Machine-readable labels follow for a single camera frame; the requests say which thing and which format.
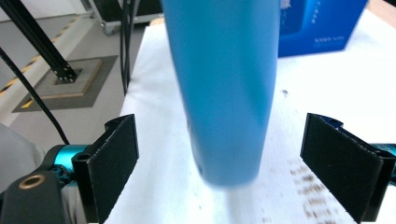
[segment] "blue cylindrical object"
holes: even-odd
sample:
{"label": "blue cylindrical object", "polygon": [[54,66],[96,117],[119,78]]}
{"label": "blue cylindrical object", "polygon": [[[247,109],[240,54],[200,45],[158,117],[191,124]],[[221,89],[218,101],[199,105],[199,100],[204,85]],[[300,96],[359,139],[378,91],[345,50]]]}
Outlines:
{"label": "blue cylindrical object", "polygon": [[69,173],[74,173],[72,158],[84,151],[88,145],[65,145],[56,156],[54,164],[62,165]]}
{"label": "blue cylindrical object", "polygon": [[254,179],[276,81],[279,0],[163,0],[191,147],[217,186]]}

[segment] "white table surface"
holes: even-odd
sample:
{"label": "white table surface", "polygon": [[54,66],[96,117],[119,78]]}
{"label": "white table surface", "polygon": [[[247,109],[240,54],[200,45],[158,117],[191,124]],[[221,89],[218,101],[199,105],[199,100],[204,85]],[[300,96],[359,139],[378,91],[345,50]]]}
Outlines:
{"label": "white table surface", "polygon": [[[365,11],[345,50],[278,60],[259,177],[216,189],[198,175],[164,25],[146,29],[121,111],[140,158],[106,223],[353,223],[299,157],[307,112],[366,142],[396,142],[396,30]],[[389,187],[377,223],[396,220]]]}

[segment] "blue box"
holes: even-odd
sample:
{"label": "blue box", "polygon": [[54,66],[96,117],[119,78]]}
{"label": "blue box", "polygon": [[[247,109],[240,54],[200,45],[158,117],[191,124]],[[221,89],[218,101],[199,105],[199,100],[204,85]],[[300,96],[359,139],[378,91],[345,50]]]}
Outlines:
{"label": "blue box", "polygon": [[344,49],[367,0],[281,0],[279,57]]}

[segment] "black metal frame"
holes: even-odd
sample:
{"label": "black metal frame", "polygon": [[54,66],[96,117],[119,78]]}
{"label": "black metal frame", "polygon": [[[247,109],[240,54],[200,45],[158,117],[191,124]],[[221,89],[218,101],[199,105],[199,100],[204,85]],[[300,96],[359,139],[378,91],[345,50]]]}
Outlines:
{"label": "black metal frame", "polygon": [[50,39],[23,5],[21,0],[0,0],[0,7],[17,25],[38,53],[49,64],[61,83],[72,83],[78,75],[53,46]]}

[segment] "black cable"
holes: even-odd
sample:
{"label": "black cable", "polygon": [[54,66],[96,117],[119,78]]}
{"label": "black cable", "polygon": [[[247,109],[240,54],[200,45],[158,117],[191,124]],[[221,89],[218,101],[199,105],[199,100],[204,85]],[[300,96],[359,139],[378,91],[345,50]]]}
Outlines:
{"label": "black cable", "polygon": [[124,94],[128,91],[128,85],[131,80],[129,51],[131,35],[134,29],[134,8],[135,0],[123,1],[120,28],[120,69]]}
{"label": "black cable", "polygon": [[61,125],[58,123],[58,120],[56,120],[55,117],[53,117],[52,113],[49,111],[47,106],[44,104],[44,102],[41,100],[40,96],[38,96],[37,92],[35,92],[35,89],[30,85],[29,81],[26,79],[26,77],[23,75],[23,73],[18,69],[17,65],[15,65],[14,62],[7,56],[7,54],[3,51],[3,49],[0,47],[0,57],[4,60],[4,62],[8,65],[8,67],[15,73],[15,75],[18,77],[18,79],[21,81],[21,83],[25,86],[25,88],[30,92],[32,95],[33,99],[40,105],[41,109],[44,111],[44,113],[47,115],[49,120],[52,122],[52,124],[55,126],[56,130],[58,131],[59,135],[61,136],[62,140],[64,140],[64,143],[69,145],[69,141],[66,138],[66,135],[64,134],[64,131],[62,130]]}

